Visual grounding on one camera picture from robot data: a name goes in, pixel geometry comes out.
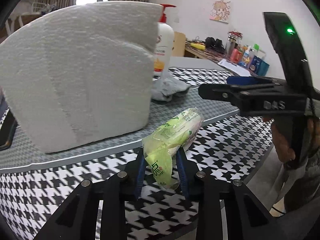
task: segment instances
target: white paper towel stack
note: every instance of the white paper towel stack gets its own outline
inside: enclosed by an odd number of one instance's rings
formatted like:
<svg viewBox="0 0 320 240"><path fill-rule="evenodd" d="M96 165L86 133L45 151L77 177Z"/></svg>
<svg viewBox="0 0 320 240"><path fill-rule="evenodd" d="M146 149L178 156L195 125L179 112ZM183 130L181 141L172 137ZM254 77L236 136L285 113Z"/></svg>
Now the white paper towel stack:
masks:
<svg viewBox="0 0 320 240"><path fill-rule="evenodd" d="M161 11L131 1L71 6L0 45L0 84L33 143L57 152L147 124Z"/></svg>

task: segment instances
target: plastic bag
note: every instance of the plastic bag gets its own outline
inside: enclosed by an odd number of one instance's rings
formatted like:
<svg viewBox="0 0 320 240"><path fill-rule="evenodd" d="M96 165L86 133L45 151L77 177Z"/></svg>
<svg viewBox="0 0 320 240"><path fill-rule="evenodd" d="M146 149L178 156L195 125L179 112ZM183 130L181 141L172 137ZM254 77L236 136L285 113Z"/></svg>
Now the plastic bag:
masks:
<svg viewBox="0 0 320 240"><path fill-rule="evenodd" d="M142 139L145 160L156 181L165 188L177 188L179 181L171 177L175 154L182 146L186 151L201 127L203 117L197 108L176 115Z"/></svg>

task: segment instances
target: metal screw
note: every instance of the metal screw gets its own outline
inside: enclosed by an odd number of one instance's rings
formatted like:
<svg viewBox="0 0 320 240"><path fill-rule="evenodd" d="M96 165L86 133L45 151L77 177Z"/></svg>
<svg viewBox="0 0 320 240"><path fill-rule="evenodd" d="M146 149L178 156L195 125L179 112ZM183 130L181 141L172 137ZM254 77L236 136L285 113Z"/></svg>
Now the metal screw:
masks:
<svg viewBox="0 0 320 240"><path fill-rule="evenodd" d="M81 182L82 187L88 187L90 185L90 180L85 179Z"/></svg>
<svg viewBox="0 0 320 240"><path fill-rule="evenodd" d="M197 177L199 177L199 178L204 178L204 177L205 177L205 172L204 172L204 171L198 171L198 172L196 173L196 175L197 175Z"/></svg>
<svg viewBox="0 0 320 240"><path fill-rule="evenodd" d="M234 179L234 180L233 180L233 184L234 184L235 186L239 187L239 186L242 185L242 181L239 180L239 179Z"/></svg>
<svg viewBox="0 0 320 240"><path fill-rule="evenodd" d="M120 171L120 172L118 172L117 175L119 178L123 179L127 176L127 173L125 171Z"/></svg>

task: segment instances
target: anime character poster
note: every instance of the anime character poster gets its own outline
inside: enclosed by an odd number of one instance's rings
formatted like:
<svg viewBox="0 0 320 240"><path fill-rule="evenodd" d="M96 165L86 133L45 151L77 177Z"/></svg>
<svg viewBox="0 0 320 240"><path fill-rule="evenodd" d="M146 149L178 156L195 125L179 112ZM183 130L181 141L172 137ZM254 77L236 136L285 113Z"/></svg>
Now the anime character poster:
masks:
<svg viewBox="0 0 320 240"><path fill-rule="evenodd" d="M231 1L216 1L213 5L213 9L210 12L210 20L229 22L231 12Z"/></svg>

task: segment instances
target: chair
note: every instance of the chair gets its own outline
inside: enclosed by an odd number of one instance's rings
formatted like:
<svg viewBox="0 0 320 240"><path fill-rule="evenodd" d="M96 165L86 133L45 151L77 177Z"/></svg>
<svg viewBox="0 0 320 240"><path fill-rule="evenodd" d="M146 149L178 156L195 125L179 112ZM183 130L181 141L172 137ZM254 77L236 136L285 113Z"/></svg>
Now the chair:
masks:
<svg viewBox="0 0 320 240"><path fill-rule="evenodd" d="M183 33L174 32L172 56L184 57L185 47L186 47L186 35Z"/></svg>

